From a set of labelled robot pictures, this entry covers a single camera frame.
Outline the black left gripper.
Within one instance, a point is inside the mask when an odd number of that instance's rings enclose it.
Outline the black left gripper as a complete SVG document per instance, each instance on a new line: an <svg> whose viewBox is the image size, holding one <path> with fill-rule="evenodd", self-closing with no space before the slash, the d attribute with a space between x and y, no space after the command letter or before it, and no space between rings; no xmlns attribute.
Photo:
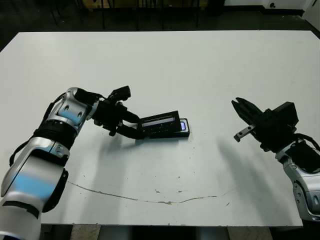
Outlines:
<svg viewBox="0 0 320 240"><path fill-rule="evenodd" d="M124 125L123 120L129 123L140 122L139 116L128 111L128 108L121 101L112 102L107 99L98 101L93 113L93 122L96 126L108 130L112 137L118 133L134 140L145 138L143 131Z"/></svg>

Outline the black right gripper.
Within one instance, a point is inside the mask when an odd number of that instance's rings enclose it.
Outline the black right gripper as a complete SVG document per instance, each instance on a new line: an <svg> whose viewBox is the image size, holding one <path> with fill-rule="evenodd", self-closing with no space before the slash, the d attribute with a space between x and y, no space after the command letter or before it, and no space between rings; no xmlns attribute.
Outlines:
<svg viewBox="0 0 320 240"><path fill-rule="evenodd" d="M252 102L241 97L232 100L231 104L238 116L248 124L234 135L237 142L251 134L265 152L277 153L294 141L298 123L295 108L268 108L262 112Z"/></svg>

